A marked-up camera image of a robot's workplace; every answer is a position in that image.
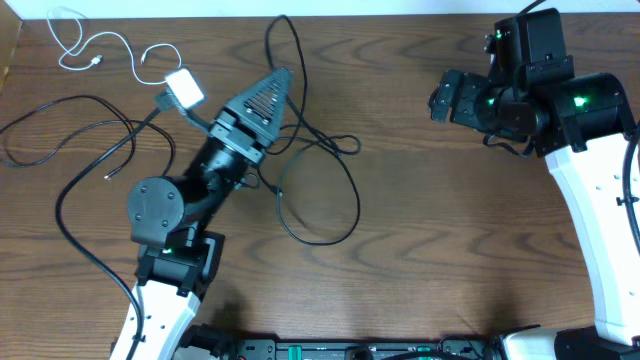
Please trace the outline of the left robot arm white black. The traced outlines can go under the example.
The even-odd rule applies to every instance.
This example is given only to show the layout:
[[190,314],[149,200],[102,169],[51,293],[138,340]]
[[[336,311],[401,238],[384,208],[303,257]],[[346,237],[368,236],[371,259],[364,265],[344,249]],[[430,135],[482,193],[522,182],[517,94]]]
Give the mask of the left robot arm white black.
[[292,78],[276,68],[205,120],[194,111],[205,96],[192,73],[181,68],[166,76],[155,98],[159,109],[176,109],[207,139],[182,175],[144,178],[128,195],[131,239],[140,246],[137,303],[112,358],[173,357],[219,266],[225,237],[207,226],[277,140]]

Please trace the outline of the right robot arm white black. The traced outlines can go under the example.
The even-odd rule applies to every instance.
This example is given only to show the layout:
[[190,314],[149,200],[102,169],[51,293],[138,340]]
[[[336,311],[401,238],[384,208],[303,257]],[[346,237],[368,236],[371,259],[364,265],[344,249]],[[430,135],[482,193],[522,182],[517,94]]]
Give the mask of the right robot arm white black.
[[433,120],[480,132],[488,147],[536,155],[557,183],[579,240],[594,303],[582,328],[497,336],[489,359],[635,359],[639,355],[639,124],[621,82],[577,76],[561,16],[534,2],[486,36],[487,75],[446,71]]

